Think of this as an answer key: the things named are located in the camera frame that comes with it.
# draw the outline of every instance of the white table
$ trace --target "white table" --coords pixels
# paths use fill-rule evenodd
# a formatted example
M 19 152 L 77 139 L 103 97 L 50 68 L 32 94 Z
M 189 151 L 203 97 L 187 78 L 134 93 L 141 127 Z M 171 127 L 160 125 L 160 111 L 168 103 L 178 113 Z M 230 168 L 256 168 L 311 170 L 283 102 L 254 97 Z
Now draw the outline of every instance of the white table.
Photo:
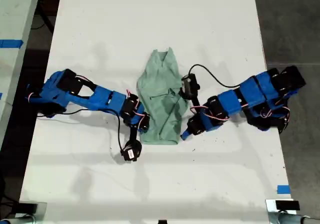
M 0 0 L 0 40 L 23 40 L 22 47 L 0 48 L 0 148 L 6 133 L 38 0 Z
M 135 93 L 153 49 L 168 47 L 182 75 L 200 63 L 233 85 L 266 69 L 255 0 L 60 0 L 46 77 L 70 68 Z M 225 90 L 194 73 L 202 103 Z M 116 125 L 102 112 L 38 119 L 20 200 L 48 203 L 46 223 L 256 224 L 268 223 L 265 199 L 290 198 L 276 192 L 288 184 L 276 129 L 236 116 L 123 163 Z M 128 134 L 121 126 L 122 144 Z

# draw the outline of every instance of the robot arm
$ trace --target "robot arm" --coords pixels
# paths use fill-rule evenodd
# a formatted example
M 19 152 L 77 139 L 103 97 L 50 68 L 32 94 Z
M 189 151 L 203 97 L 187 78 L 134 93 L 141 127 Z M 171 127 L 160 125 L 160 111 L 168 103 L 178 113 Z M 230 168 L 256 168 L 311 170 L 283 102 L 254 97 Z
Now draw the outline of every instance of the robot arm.
M 83 86 L 93 91 L 91 96 L 80 96 Z M 77 75 L 70 69 L 57 71 L 43 86 L 27 87 L 27 98 L 44 117 L 52 118 L 56 114 L 65 113 L 67 105 L 75 103 L 85 110 L 101 111 L 120 117 L 130 127 L 130 140 L 121 148 L 126 161 L 136 161 L 140 156 L 142 145 L 136 140 L 137 132 L 146 132 L 149 128 L 150 116 L 136 95 L 128 93 L 128 97 L 117 91 L 111 91 L 94 84 L 84 76 Z
M 181 96 L 191 100 L 196 113 L 187 122 L 187 129 L 181 135 L 185 140 L 190 136 L 212 131 L 231 115 L 244 112 L 247 122 L 262 131 L 277 127 L 281 133 L 288 125 L 290 110 L 288 99 L 306 84 L 296 66 L 289 66 L 281 73 L 276 68 L 252 76 L 225 91 L 210 97 L 199 105 L 196 76 L 192 73 L 182 78 Z

